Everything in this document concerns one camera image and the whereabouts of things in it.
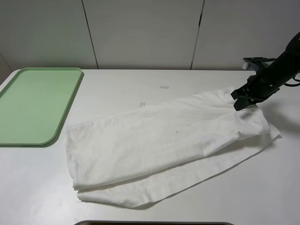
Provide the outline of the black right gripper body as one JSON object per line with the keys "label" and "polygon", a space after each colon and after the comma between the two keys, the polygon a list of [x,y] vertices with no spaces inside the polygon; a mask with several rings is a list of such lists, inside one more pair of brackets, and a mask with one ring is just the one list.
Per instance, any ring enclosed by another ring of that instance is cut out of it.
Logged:
{"label": "black right gripper body", "polygon": [[269,67],[260,69],[243,86],[243,98],[247,103],[260,103],[269,98],[280,86],[280,69]]}

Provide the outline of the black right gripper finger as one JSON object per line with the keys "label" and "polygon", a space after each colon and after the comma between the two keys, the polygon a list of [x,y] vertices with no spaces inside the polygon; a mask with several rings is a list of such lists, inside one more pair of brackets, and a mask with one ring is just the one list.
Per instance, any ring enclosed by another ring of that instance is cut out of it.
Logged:
{"label": "black right gripper finger", "polygon": [[245,98],[245,97],[240,97],[236,100],[236,102],[234,103],[234,109],[236,111],[240,111],[242,109],[245,109],[251,105],[255,105],[256,102],[253,99],[249,99],[249,98]]}
{"label": "black right gripper finger", "polygon": [[232,98],[250,98],[251,92],[248,89],[247,85],[243,85],[242,87],[235,89],[231,93]]}

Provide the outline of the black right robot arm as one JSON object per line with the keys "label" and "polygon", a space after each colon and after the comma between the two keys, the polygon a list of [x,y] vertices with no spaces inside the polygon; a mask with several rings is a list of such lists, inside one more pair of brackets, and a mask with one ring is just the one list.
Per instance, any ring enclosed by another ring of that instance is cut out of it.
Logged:
{"label": "black right robot arm", "polygon": [[291,39],[284,52],[277,58],[252,57],[243,60],[243,68],[252,68],[255,75],[250,76],[246,84],[231,93],[236,111],[265,101],[283,85],[300,85],[300,81],[295,78],[300,73],[299,34]]}

